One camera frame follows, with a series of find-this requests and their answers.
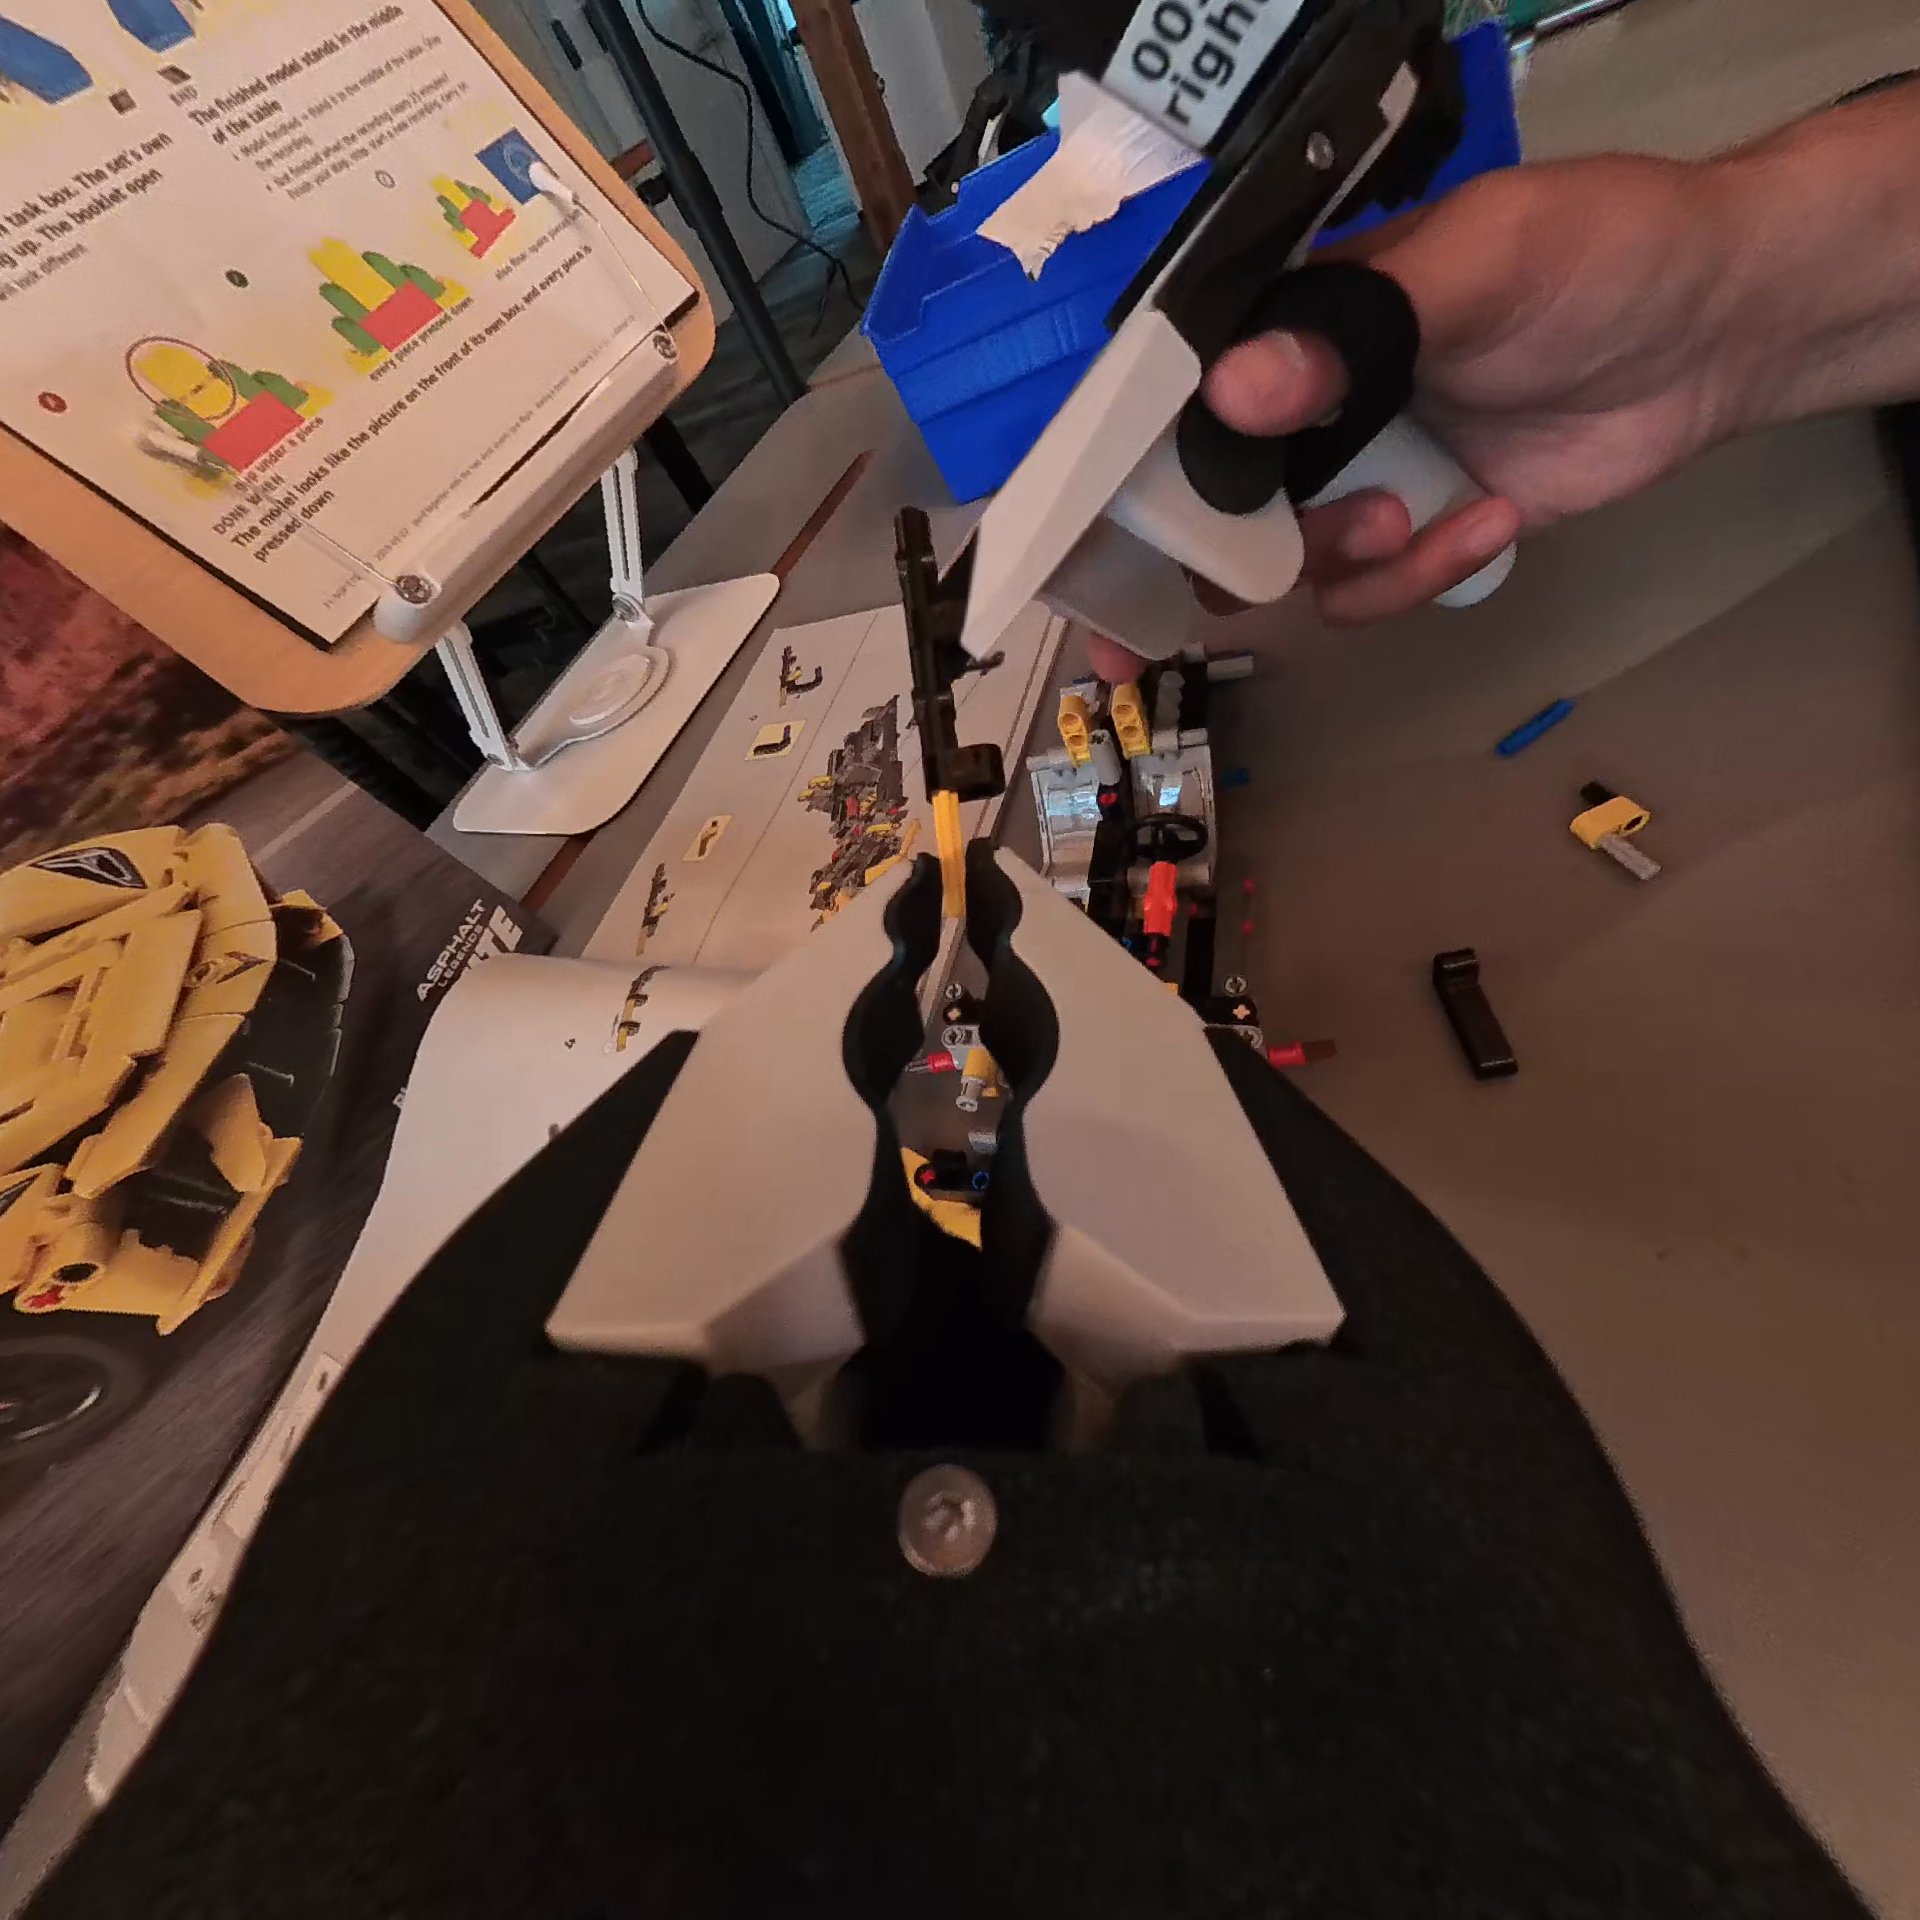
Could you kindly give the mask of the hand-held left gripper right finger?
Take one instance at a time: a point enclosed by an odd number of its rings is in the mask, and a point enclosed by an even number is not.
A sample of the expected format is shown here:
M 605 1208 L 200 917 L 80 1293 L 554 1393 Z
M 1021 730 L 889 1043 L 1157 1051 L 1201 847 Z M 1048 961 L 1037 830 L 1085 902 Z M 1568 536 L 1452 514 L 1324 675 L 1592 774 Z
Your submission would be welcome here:
M 1064 1368 L 1058 1437 L 1197 1362 L 1330 1343 L 1344 1307 L 1257 1131 L 1288 1081 L 1010 850 L 969 847 L 969 945 L 1004 1081 L 986 1286 Z

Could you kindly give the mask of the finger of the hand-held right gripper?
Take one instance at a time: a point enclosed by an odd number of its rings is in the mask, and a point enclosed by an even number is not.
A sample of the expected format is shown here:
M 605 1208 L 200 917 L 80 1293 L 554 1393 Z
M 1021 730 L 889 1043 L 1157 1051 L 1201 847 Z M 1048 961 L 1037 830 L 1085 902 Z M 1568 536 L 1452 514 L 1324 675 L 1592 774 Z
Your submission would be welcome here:
M 1035 599 L 1150 662 L 1181 655 L 1205 638 L 1205 610 L 1181 567 L 1110 521 L 1092 521 L 1080 535 Z
M 1144 301 L 1114 334 L 997 490 L 973 536 L 962 645 L 989 653 L 1092 521 L 1110 521 L 1181 569 L 1203 533 L 1178 422 L 1201 366 L 1180 329 Z

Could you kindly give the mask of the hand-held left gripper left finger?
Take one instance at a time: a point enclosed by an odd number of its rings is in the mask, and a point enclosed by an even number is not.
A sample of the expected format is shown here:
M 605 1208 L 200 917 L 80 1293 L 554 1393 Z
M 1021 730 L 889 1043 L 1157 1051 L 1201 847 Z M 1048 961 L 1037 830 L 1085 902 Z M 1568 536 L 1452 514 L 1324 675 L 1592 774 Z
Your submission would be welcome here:
M 768 1385 L 804 1442 L 857 1425 L 843 1370 L 945 1272 L 891 1091 L 945 936 L 913 859 L 707 1018 L 547 1318 L 566 1353 Z

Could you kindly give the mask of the black lego beam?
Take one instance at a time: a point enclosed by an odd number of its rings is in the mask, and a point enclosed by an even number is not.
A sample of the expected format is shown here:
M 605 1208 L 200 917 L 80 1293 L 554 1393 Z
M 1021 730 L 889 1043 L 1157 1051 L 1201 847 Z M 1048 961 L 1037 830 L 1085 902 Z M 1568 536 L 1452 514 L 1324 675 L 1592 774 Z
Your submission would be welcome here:
M 995 799 L 1006 785 L 1002 747 L 962 743 L 955 730 L 955 683 L 1002 662 L 1002 653 L 977 659 L 962 645 L 971 570 L 971 543 L 946 570 L 940 570 L 928 514 L 918 507 L 900 507 L 896 575 L 924 781 L 930 797 L 954 794 L 965 803 Z

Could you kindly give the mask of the lego car chassis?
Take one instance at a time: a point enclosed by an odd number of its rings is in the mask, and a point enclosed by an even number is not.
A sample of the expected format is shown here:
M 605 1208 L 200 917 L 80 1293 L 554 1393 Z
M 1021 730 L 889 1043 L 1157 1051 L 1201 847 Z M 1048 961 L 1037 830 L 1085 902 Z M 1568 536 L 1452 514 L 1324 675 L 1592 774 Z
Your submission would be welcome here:
M 1091 922 L 1178 991 L 1214 1034 L 1232 1034 L 1278 1069 L 1337 1056 L 1330 1039 L 1272 1039 L 1241 973 L 1217 968 L 1214 683 L 1246 671 L 1241 655 L 1188 653 L 1106 683 L 1060 690 L 1060 743 L 1027 758 L 1041 827 L 1041 874 Z M 949 975 L 922 1053 L 910 1063 L 904 1171 L 937 1224 L 978 1243 L 993 1183 L 1006 1081 L 980 1039 L 980 995 Z

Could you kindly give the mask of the lego instruction booklet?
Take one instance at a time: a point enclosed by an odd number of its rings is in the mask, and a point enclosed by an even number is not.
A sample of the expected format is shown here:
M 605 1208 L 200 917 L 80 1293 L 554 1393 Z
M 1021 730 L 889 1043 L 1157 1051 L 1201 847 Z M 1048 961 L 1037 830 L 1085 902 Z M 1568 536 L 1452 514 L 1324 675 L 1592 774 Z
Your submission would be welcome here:
M 905 615 L 779 630 L 584 951 L 486 959 L 433 1016 L 357 1249 L 376 1301 L 668 1030 L 930 851 Z

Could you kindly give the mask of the black angled lego piece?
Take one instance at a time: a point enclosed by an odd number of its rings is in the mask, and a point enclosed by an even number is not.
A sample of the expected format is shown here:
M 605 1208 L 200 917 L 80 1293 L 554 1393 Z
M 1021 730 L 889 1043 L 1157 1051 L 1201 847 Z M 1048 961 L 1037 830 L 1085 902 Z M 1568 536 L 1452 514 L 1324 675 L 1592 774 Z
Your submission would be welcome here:
M 1493 1082 L 1520 1071 L 1520 1057 L 1485 994 L 1474 949 L 1435 953 L 1432 989 L 1472 1079 Z

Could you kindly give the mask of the yellow lego connector grey axle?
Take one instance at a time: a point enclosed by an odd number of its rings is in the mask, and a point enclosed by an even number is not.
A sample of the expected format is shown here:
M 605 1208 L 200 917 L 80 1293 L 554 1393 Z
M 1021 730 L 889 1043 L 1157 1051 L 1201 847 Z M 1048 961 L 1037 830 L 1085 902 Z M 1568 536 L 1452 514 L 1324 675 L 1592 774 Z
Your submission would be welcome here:
M 1658 857 L 1637 846 L 1649 824 L 1649 808 L 1602 781 L 1578 789 L 1578 813 L 1568 823 L 1576 841 L 1611 859 L 1632 879 L 1658 879 L 1665 870 Z

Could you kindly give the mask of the Corvette set box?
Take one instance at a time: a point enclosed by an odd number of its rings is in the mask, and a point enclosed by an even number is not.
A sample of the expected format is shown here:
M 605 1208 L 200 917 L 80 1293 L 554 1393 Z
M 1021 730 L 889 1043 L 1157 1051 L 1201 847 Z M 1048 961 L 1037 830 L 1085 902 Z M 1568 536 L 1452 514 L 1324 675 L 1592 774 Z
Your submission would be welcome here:
M 554 931 L 3 533 L 3 1813 L 302 1368 L 448 989 Z

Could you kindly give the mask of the person's right hand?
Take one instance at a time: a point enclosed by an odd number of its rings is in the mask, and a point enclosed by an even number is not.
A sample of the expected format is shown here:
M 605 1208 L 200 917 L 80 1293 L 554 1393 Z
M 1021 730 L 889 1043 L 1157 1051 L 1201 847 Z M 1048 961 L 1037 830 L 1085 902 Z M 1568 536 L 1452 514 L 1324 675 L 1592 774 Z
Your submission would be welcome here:
M 1301 515 L 1302 584 L 1330 625 L 1421 608 L 1722 437 L 1732 240 L 1712 161 L 1595 155 L 1481 176 L 1322 261 L 1404 289 L 1421 329 L 1412 413 L 1472 482 L 1421 529 L 1378 489 Z

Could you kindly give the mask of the blue plastic bin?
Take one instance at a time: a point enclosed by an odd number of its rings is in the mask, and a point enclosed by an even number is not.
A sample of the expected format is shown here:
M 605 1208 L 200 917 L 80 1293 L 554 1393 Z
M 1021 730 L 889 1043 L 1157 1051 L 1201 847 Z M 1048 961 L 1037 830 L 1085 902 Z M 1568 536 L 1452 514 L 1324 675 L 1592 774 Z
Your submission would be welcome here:
M 1009 13 L 1058 74 L 1101 86 L 1131 18 L 1152 7 L 1010 3 Z M 1184 42 L 1194 34 L 1188 11 L 1209 25 L 1226 3 L 1173 7 L 1173 38 Z M 1484 176 L 1490 157 L 1515 165 L 1520 134 L 1504 25 L 1488 19 L 1448 37 L 1467 112 L 1437 174 L 1445 187 L 1458 187 Z M 1205 159 L 1124 200 L 1108 222 L 1067 238 L 1043 275 L 1028 278 L 977 224 L 1054 155 L 1058 137 L 1043 131 L 1010 157 L 977 166 L 958 179 L 946 209 L 913 209 L 862 322 L 955 499 L 993 495 L 1013 474 L 1114 337 L 1114 309 L 1206 174 Z M 1364 209 L 1337 224 L 1336 235 L 1384 219 L 1384 209 Z

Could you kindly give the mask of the empty white paper bags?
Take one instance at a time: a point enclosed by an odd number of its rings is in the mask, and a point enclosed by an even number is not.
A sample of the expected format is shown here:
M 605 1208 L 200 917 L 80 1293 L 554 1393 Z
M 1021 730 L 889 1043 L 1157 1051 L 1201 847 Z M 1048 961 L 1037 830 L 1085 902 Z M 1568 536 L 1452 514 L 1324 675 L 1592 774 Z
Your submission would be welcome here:
M 1124 200 L 1205 161 L 1201 150 L 1083 74 L 1060 74 L 1058 104 L 1054 155 L 977 224 L 977 233 L 1013 256 L 1030 280 L 1043 275 L 1067 238 L 1088 233 Z

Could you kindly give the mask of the brown wooden strip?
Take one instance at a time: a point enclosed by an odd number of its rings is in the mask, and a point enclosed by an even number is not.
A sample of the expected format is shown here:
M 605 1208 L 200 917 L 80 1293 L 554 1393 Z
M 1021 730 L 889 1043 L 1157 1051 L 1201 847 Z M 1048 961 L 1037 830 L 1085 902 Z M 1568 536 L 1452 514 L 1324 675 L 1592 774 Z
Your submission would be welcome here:
M 860 449 L 849 462 L 849 465 L 838 470 L 838 474 L 804 515 L 795 535 L 788 536 L 782 551 L 766 567 L 758 567 L 758 573 L 778 582 L 774 591 L 779 591 L 794 577 L 794 573 L 806 559 L 812 547 L 827 535 L 836 514 L 849 505 L 849 498 L 857 490 L 862 478 L 873 464 L 873 457 L 876 447 Z

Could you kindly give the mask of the black metal pole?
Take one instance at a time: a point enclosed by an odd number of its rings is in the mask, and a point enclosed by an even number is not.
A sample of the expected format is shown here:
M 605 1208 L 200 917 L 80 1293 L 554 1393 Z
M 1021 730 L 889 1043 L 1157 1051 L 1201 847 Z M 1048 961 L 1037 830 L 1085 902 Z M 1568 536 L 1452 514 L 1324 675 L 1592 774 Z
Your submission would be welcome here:
M 762 299 L 758 282 L 734 240 L 722 203 L 714 189 L 714 179 L 689 144 L 658 72 L 645 55 L 640 37 L 629 19 L 629 11 L 620 1 L 584 1 L 584 11 L 605 42 L 620 82 L 629 91 L 632 103 L 648 127 L 648 137 L 662 165 L 669 197 L 689 219 L 689 225 L 714 264 L 716 275 L 728 291 L 731 318 L 740 323 L 742 336 L 747 337 L 774 395 L 782 403 L 803 400 L 806 383 L 784 346 L 774 318 Z

